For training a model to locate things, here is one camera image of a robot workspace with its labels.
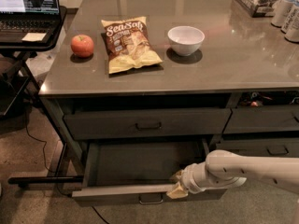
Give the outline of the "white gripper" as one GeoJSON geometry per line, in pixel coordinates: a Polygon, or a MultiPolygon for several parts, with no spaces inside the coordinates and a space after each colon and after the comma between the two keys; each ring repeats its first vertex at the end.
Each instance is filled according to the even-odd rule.
{"type": "Polygon", "coordinates": [[[183,171],[179,170],[175,172],[171,175],[170,180],[176,183],[166,193],[171,199],[185,198],[188,196],[188,192],[197,194],[211,188],[211,183],[206,172],[206,165],[203,162],[188,165],[183,171]]]}

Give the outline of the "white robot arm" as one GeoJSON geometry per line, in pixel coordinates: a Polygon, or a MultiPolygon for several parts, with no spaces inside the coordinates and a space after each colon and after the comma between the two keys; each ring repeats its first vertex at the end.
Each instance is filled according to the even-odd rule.
{"type": "Polygon", "coordinates": [[[254,179],[270,186],[299,193],[299,159],[240,156],[214,150],[201,163],[177,171],[175,184],[166,193],[171,199],[187,197],[210,189],[230,189],[254,179]]]}

